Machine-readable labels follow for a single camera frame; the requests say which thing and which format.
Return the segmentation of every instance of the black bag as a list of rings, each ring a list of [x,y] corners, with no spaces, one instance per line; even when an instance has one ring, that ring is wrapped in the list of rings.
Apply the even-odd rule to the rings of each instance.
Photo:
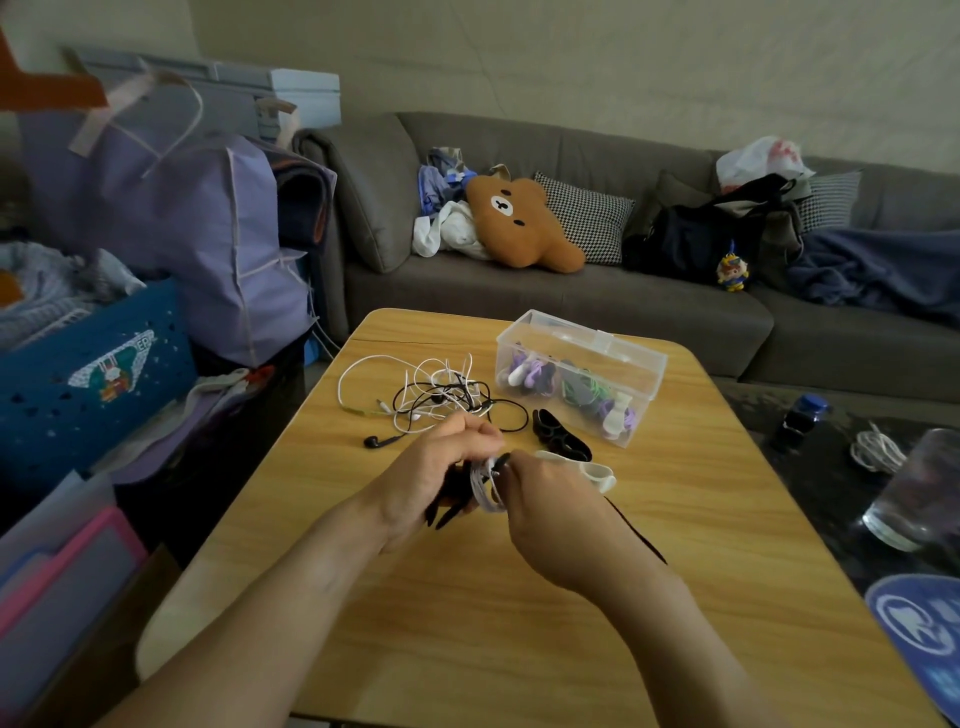
[[[757,263],[767,215],[792,207],[782,196],[794,184],[780,175],[767,175],[700,207],[662,209],[646,235],[623,241],[623,267],[716,284],[717,265],[731,244],[748,266]]]

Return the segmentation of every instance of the clear plastic box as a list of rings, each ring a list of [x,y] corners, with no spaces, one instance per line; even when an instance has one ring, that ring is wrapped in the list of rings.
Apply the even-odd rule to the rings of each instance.
[[[507,397],[622,448],[666,369],[664,353],[535,310],[496,343],[496,383]]]

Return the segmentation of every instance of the wall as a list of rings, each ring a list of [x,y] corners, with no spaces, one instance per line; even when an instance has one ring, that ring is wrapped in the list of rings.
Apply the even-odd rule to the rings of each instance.
[[[954,0],[190,0],[204,55],[462,111],[960,172]]]
[[[27,71],[67,70],[61,48],[74,44],[199,54],[186,0],[0,0],[0,25]],[[0,114],[0,195],[24,190],[16,157],[13,115]]]

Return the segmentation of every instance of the blanket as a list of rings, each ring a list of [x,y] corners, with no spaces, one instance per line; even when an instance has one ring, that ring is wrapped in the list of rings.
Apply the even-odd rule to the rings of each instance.
[[[960,231],[811,231],[786,274],[807,301],[895,311],[960,328]]]

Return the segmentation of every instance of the wooden table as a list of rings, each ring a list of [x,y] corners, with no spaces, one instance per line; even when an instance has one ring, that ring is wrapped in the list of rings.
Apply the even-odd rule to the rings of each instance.
[[[363,448],[391,427],[339,408],[346,366],[372,353],[459,363],[471,352],[474,375],[493,382],[494,338],[506,326],[395,309],[368,316],[156,613],[138,649],[141,675],[409,444]],[[660,394],[627,449],[585,438],[616,472],[613,501],[795,726],[940,728],[693,355],[637,341],[670,356]],[[371,408],[402,380],[398,364],[365,362],[348,375],[345,401]],[[529,428],[508,445],[537,449]],[[656,725],[630,653],[600,613],[535,575],[511,546],[506,519],[479,512],[439,533],[423,529],[371,564],[296,712],[405,728]]]

